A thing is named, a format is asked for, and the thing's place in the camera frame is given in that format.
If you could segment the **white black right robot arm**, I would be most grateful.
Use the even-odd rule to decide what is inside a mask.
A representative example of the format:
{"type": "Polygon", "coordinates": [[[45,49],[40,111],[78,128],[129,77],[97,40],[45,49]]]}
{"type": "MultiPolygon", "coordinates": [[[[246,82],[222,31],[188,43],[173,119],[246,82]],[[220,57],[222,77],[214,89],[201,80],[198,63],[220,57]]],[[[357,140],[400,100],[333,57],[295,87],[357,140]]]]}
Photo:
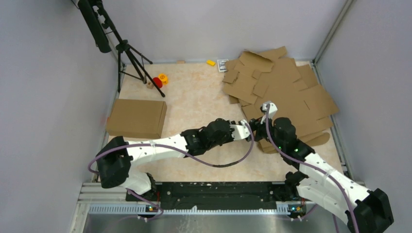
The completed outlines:
{"type": "Polygon", "coordinates": [[[273,142],[282,159],[297,169],[288,172],[285,194],[291,200],[310,200],[343,221],[352,233],[382,233],[394,222],[388,195],[370,190],[329,165],[308,144],[297,138],[286,117],[271,123],[262,117],[250,120],[257,139],[273,142]]]}

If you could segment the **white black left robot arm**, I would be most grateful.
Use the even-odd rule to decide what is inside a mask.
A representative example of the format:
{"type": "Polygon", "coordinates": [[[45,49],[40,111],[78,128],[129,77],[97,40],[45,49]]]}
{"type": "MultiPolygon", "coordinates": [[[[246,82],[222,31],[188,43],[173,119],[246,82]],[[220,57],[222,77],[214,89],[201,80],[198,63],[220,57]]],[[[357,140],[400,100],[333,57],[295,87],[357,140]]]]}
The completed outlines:
{"type": "Polygon", "coordinates": [[[232,142],[233,131],[231,121],[218,118],[199,129],[153,141],[132,142],[116,136],[96,155],[101,187],[122,186],[133,190],[143,200],[151,200],[156,193],[153,177],[149,173],[132,174],[131,167],[161,159],[203,155],[216,146],[232,142]]]}

